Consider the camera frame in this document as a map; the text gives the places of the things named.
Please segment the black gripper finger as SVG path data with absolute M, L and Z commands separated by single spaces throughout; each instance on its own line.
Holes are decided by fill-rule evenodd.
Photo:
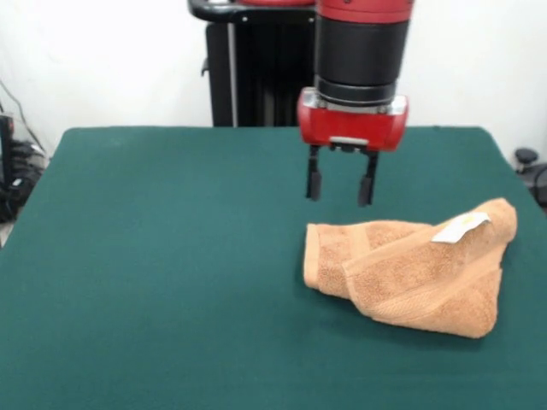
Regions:
M 363 174 L 359 185 L 358 205 L 360 207 L 366 207 L 373 202 L 373 190 L 379 161 L 379 152 L 362 149 L 361 153 L 368 158 L 368 163 L 366 172 Z
M 309 146 L 306 197 L 318 201 L 321 197 L 321 172 L 319 169 L 320 146 Z

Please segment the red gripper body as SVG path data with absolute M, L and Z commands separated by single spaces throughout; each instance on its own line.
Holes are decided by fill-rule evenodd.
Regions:
M 351 107 L 328 102 L 315 88 L 306 87 L 297 103 L 303 141 L 319 146 L 342 144 L 393 151 L 403 139 L 408 114 L 409 100 L 402 95 L 384 105 Z

